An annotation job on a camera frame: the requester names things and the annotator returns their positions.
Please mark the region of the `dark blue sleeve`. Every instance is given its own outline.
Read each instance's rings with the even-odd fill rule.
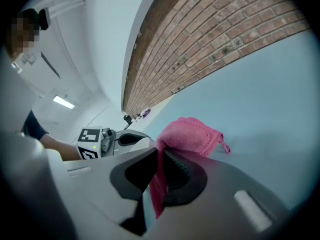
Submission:
[[[37,139],[38,141],[43,137],[43,135],[48,133],[42,128],[32,110],[26,118],[24,125],[27,128],[28,135]]]

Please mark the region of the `pink cloth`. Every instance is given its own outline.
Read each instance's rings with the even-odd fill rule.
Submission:
[[[158,169],[151,180],[150,195],[155,217],[162,213],[162,198],[167,194],[167,180],[163,168],[163,153],[165,148],[194,152],[199,156],[207,157],[217,144],[222,144],[226,154],[230,148],[224,142],[224,135],[193,117],[180,117],[171,122],[158,136],[155,146],[158,149]]]

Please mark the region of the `ceiling light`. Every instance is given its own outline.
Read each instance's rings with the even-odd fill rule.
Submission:
[[[72,105],[70,102],[64,100],[63,98],[60,98],[59,96],[55,96],[53,101],[65,106],[69,109],[73,109],[75,107],[75,105]]]

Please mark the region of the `person's arm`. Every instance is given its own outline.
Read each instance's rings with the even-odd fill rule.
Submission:
[[[40,142],[46,149],[58,151],[63,161],[80,160],[77,148],[74,145],[70,145],[60,140],[56,140],[47,133],[42,136]]]

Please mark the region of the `white ceiling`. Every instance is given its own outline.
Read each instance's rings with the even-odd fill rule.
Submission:
[[[30,0],[25,9],[34,7],[39,11],[42,8],[36,5],[42,1]],[[55,0],[45,7],[52,8],[61,3],[67,4],[68,1],[72,0]],[[85,6],[81,5],[54,17],[49,29],[40,32],[39,43],[30,49],[30,52],[37,54],[37,59],[41,51],[61,78],[44,98],[38,98],[32,108],[41,124],[62,124],[71,113],[70,109],[53,101],[55,95],[66,97],[66,100],[79,107],[100,90],[87,50],[85,13]],[[49,86],[52,83],[51,77],[42,74],[36,78],[33,81],[35,85],[47,83]]]

